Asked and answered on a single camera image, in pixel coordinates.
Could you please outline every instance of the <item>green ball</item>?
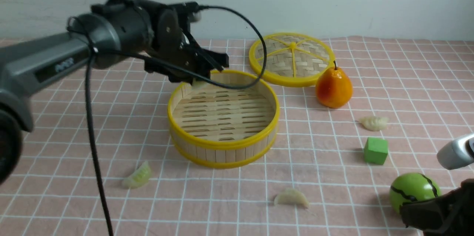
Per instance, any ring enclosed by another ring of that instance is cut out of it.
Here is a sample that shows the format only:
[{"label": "green ball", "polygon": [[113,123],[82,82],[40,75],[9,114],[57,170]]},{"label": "green ball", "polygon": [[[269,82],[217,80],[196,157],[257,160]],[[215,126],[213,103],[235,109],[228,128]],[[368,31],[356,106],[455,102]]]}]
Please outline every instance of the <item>green ball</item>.
[{"label": "green ball", "polygon": [[441,196],[440,187],[430,177],[421,173],[406,173],[398,176],[390,186],[390,204],[400,214],[400,207],[411,202],[420,202]]}]

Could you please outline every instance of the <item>black stripe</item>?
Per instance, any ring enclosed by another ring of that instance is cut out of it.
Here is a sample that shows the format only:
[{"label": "black stripe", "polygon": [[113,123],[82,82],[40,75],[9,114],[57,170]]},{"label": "black stripe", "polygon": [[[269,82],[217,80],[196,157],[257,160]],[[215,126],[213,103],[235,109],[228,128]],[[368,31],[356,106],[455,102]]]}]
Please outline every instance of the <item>black stripe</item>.
[{"label": "black stripe", "polygon": [[416,199],[416,197],[414,197],[413,195],[406,195],[405,192],[403,192],[401,189],[397,189],[393,186],[390,186],[390,189],[393,190],[394,192],[400,194],[406,200],[410,200],[411,202],[417,202],[418,201]]},{"label": "black stripe", "polygon": [[431,189],[433,190],[433,195],[434,195],[435,197],[438,197],[438,190],[437,190],[436,187],[433,185],[432,180],[430,180],[427,176],[425,176],[425,175],[423,175],[423,174],[421,174],[421,173],[420,173],[420,175],[422,175],[422,176],[426,179],[426,181],[428,182],[428,184],[431,186]]}]

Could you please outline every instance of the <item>dumpling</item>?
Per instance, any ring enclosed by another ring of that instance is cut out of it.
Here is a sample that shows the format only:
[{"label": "dumpling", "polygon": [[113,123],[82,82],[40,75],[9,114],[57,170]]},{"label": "dumpling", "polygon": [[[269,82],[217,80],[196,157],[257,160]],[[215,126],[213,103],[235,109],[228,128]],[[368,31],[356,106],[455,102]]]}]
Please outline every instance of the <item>dumpling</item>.
[{"label": "dumpling", "polygon": [[387,117],[364,116],[359,119],[359,122],[369,131],[381,131],[387,128],[388,120]]},{"label": "dumpling", "polygon": [[310,202],[302,192],[293,188],[286,188],[275,197],[274,206],[276,205],[302,205],[309,208]]},{"label": "dumpling", "polygon": [[143,162],[143,164],[137,168],[130,176],[126,177],[122,181],[122,186],[127,189],[136,189],[147,184],[152,171],[148,161]]}]

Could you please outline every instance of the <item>yellow rim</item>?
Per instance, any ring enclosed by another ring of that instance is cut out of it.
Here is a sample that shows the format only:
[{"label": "yellow rim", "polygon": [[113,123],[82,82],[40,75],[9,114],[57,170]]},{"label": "yellow rim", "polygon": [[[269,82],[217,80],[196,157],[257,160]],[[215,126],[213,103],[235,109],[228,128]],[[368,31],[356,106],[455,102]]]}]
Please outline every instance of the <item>yellow rim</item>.
[{"label": "yellow rim", "polygon": [[[257,77],[246,73],[246,72],[241,72],[237,70],[224,70],[222,73],[219,73],[218,71],[214,70],[211,72],[212,74],[244,74],[248,77],[251,77],[253,79],[256,79]],[[234,140],[232,142],[214,142],[211,140],[204,140],[201,138],[197,138],[195,136],[192,136],[188,133],[186,133],[182,128],[178,126],[178,124],[174,121],[173,119],[173,111],[171,109],[171,102],[173,101],[173,98],[176,96],[178,92],[181,91],[181,88],[186,85],[185,83],[181,84],[178,86],[175,91],[171,94],[171,97],[168,102],[168,120],[170,123],[170,129],[176,132],[180,136],[180,138],[183,138],[184,140],[188,141],[189,143],[192,143],[194,145],[200,146],[205,149],[211,149],[211,150],[237,150],[241,148],[248,147],[249,145],[252,145],[254,143],[257,143],[258,141],[262,140],[270,132],[276,128],[276,125],[278,124],[278,118],[280,116],[280,104],[278,102],[278,97],[276,96],[276,93],[273,91],[273,89],[263,80],[260,80],[260,82],[265,85],[265,87],[271,92],[271,95],[273,96],[273,99],[275,100],[276,103],[276,108],[275,108],[275,116],[273,116],[273,119],[271,120],[270,124],[266,128],[264,128],[262,131],[259,133],[250,136],[249,138],[243,139],[243,140]]]},{"label": "yellow rim", "polygon": [[178,153],[180,153],[181,155],[183,155],[185,158],[187,158],[188,160],[190,160],[191,162],[194,162],[195,164],[197,165],[201,165],[201,166],[204,166],[204,167],[209,167],[209,168],[215,168],[215,169],[231,169],[231,168],[238,168],[238,167],[242,167],[242,166],[245,166],[245,165],[248,165],[256,160],[258,160],[259,158],[261,158],[263,155],[265,155],[268,150],[270,150],[270,148],[273,146],[273,144],[275,143],[275,140],[276,140],[276,135],[273,137],[273,139],[271,140],[271,142],[265,147],[264,150],[262,150],[260,153],[252,156],[251,158],[249,159],[246,159],[246,160],[242,160],[242,161],[239,161],[239,162],[229,162],[229,163],[214,163],[214,162],[209,162],[209,161],[206,161],[206,160],[202,160],[202,159],[199,159],[199,158],[196,158],[196,157],[192,157],[191,155],[189,155],[188,153],[186,153],[183,149],[181,149],[180,146],[178,146],[176,144],[176,142],[174,141],[173,137],[171,137],[171,141],[173,142],[174,144],[174,148],[176,148],[176,150],[178,150]]},{"label": "yellow rim", "polygon": [[[316,39],[316,38],[313,38],[313,37],[310,37],[310,36],[307,36],[307,35],[303,35],[303,34],[298,34],[298,33],[285,33],[285,32],[282,32],[282,33],[275,33],[275,34],[271,34],[271,35],[267,35],[264,37],[264,40],[266,39],[269,39],[269,38],[272,38],[272,37],[275,37],[275,36],[281,36],[281,35],[294,35],[294,36],[298,36],[298,37],[303,37],[305,38],[304,40],[298,42],[296,44],[296,46],[298,46],[300,43],[304,42],[304,41],[307,41],[307,40],[312,40],[314,42],[317,42],[318,44],[322,45],[322,47],[325,48],[325,50],[327,51],[328,55],[329,55],[329,61],[328,61],[328,64],[327,66],[325,67],[325,69],[321,72],[319,72],[318,74],[316,75],[313,75],[313,76],[310,76],[310,77],[300,77],[300,78],[295,78],[295,77],[283,77],[283,76],[280,76],[278,74],[275,74],[273,72],[270,72],[270,71],[267,71],[265,70],[264,72],[264,75],[262,76],[262,78],[270,83],[273,83],[273,84],[277,84],[277,85],[280,85],[280,86],[286,86],[286,87],[307,87],[307,86],[313,86],[316,84],[316,82],[318,81],[318,78],[324,73],[324,71],[326,71],[329,67],[332,67],[334,61],[336,60],[336,56],[334,55],[334,52],[332,51],[332,49],[326,45],[324,42]],[[254,42],[254,44],[252,44],[252,47],[250,47],[250,50],[248,52],[248,57],[249,57],[249,61],[250,61],[250,67],[252,67],[252,69],[255,71],[256,74],[260,74],[260,72],[262,72],[262,67],[261,65],[258,63],[259,60],[261,60],[260,58],[256,58],[255,57],[255,49],[257,48],[258,45],[262,44],[261,40],[256,40]],[[292,54],[293,54],[293,70],[295,70],[295,59],[294,59],[294,52],[292,51]],[[326,60],[327,59],[324,59],[322,57],[319,57],[317,55],[314,55],[314,54],[311,54],[311,53],[308,53],[310,55],[313,55],[319,59],[322,59],[322,60]]]}]

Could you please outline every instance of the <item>green block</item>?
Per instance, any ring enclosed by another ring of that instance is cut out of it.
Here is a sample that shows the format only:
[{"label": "green block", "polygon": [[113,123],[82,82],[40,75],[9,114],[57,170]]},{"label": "green block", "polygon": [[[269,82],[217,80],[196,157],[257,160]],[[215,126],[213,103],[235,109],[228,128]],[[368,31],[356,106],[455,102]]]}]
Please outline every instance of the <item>green block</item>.
[{"label": "green block", "polygon": [[388,156],[388,141],[368,137],[364,146],[364,160],[367,163],[383,165]]}]

